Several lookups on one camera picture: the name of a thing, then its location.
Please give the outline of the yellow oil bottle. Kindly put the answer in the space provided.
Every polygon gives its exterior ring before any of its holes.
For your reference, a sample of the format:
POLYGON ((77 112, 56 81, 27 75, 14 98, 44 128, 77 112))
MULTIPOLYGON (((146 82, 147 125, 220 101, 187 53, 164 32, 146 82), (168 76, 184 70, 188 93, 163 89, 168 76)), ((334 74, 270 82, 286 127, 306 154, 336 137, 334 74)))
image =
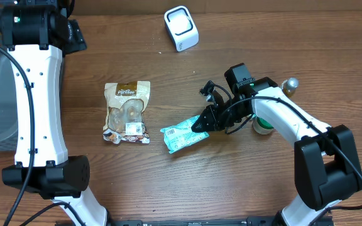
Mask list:
POLYGON ((288 98, 291 98, 294 95, 298 86, 299 80, 295 77, 290 77, 289 79, 282 82, 281 89, 288 98))

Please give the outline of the green lid jar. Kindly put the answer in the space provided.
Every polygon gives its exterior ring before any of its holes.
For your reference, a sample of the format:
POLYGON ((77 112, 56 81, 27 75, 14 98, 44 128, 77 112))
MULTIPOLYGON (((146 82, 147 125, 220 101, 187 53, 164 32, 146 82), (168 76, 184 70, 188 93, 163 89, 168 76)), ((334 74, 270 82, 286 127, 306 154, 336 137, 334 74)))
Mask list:
POLYGON ((254 118, 252 126, 258 134, 262 135, 269 134, 274 130, 274 127, 271 124, 260 117, 254 118))

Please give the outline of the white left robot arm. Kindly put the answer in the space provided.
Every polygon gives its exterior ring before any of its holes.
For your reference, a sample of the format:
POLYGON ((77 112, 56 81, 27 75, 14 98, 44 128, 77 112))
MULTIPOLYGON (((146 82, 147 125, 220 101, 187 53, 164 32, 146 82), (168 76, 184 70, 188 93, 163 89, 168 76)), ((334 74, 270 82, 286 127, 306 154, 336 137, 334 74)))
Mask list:
POLYGON ((3 183, 62 207, 74 225, 108 225, 108 211, 89 188, 89 160, 69 155, 62 134, 62 62, 86 49, 77 22, 70 19, 73 10, 70 0, 18 1, 0 15, 18 116, 14 164, 3 169, 3 183))

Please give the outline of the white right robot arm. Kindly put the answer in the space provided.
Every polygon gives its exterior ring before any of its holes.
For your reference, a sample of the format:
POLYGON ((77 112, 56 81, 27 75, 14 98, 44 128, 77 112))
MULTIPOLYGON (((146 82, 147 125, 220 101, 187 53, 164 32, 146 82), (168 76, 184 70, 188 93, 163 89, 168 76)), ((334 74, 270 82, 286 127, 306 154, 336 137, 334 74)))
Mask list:
MULTIPOLYGON (((324 215, 362 190, 362 171, 353 133, 332 127, 294 104, 268 77, 254 79, 246 65, 230 67, 224 77, 231 89, 224 101, 208 81, 200 90, 209 105, 192 125, 194 132, 224 131, 253 116, 257 132, 278 131, 294 148, 297 196, 273 218, 272 225, 326 225, 324 215)), ((353 206, 361 210, 362 205, 353 206)))

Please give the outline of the brown white snack bag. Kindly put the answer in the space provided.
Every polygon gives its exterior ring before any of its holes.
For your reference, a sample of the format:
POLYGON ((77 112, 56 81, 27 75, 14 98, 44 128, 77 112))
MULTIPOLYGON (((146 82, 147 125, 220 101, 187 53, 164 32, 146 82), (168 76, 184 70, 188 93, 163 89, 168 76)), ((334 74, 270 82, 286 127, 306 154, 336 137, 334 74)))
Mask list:
POLYGON ((151 92, 149 81, 106 83, 106 120, 103 139, 114 144, 121 142, 150 143, 143 113, 151 92))

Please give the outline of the teal snack packet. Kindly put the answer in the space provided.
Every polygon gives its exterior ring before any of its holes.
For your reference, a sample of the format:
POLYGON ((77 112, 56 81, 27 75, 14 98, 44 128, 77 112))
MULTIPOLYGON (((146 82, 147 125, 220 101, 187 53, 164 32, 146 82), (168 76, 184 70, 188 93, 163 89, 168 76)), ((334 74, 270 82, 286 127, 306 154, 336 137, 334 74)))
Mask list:
POLYGON ((175 126, 160 129, 168 152, 173 154, 185 147, 191 146, 209 137, 207 132, 193 132, 192 126, 199 116, 191 117, 175 126))

